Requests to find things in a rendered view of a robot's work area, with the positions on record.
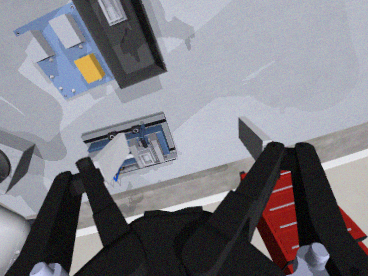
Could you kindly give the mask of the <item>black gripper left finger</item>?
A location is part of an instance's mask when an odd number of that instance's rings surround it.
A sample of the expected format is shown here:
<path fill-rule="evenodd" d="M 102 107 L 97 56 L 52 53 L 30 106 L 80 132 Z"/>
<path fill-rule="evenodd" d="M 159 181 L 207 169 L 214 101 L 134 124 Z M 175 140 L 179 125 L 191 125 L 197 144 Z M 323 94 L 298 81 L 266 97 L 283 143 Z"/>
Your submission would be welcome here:
<path fill-rule="evenodd" d="M 129 152 L 125 134 L 118 133 L 92 160 L 84 157 L 75 163 L 79 173 L 59 173 L 4 276 L 70 276 L 83 193 L 112 274 L 146 276 L 149 262 L 144 249 L 106 188 Z"/>

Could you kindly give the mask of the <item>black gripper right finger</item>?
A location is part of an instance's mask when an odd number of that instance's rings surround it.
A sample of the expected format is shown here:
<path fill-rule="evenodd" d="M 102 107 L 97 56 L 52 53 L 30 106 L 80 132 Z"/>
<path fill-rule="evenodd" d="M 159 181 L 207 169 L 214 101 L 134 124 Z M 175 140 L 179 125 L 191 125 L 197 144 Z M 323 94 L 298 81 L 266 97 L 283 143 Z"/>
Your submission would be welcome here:
<path fill-rule="evenodd" d="M 347 230 L 314 146 L 285 147 L 246 116 L 238 117 L 238 138 L 255 163 L 185 243 L 186 275 L 216 276 L 239 234 L 251 243 L 285 170 L 291 171 L 299 239 L 293 274 L 286 276 L 368 276 L 368 255 Z"/>

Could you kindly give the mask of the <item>yellow rectangular block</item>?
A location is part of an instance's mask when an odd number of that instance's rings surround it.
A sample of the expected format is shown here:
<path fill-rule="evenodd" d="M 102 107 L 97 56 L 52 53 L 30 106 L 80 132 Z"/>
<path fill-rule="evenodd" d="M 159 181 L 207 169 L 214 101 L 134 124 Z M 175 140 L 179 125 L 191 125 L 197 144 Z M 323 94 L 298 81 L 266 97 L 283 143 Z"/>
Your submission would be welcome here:
<path fill-rule="evenodd" d="M 88 84 L 106 75 L 93 53 L 74 61 L 74 63 Z"/>

